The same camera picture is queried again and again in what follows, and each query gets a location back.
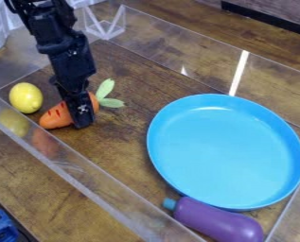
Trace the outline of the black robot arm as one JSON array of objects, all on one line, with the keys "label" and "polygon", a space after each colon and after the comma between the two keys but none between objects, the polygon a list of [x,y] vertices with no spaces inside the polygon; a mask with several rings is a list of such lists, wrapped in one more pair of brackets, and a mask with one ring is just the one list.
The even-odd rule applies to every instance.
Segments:
[{"label": "black robot arm", "polygon": [[66,0],[5,0],[35,37],[35,47],[49,57],[57,86],[76,127],[85,128],[96,120],[88,78],[97,73],[89,41],[74,29],[77,16]]}]

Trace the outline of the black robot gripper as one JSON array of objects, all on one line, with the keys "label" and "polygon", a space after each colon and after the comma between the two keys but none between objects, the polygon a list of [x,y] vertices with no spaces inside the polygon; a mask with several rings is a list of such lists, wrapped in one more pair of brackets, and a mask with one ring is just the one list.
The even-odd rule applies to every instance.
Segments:
[{"label": "black robot gripper", "polygon": [[54,69],[50,83],[57,87],[62,100],[68,101],[76,128],[86,128],[93,124],[96,114],[85,89],[88,78],[97,71],[88,38],[76,32],[73,35],[46,34],[35,39],[38,52],[49,57]]}]

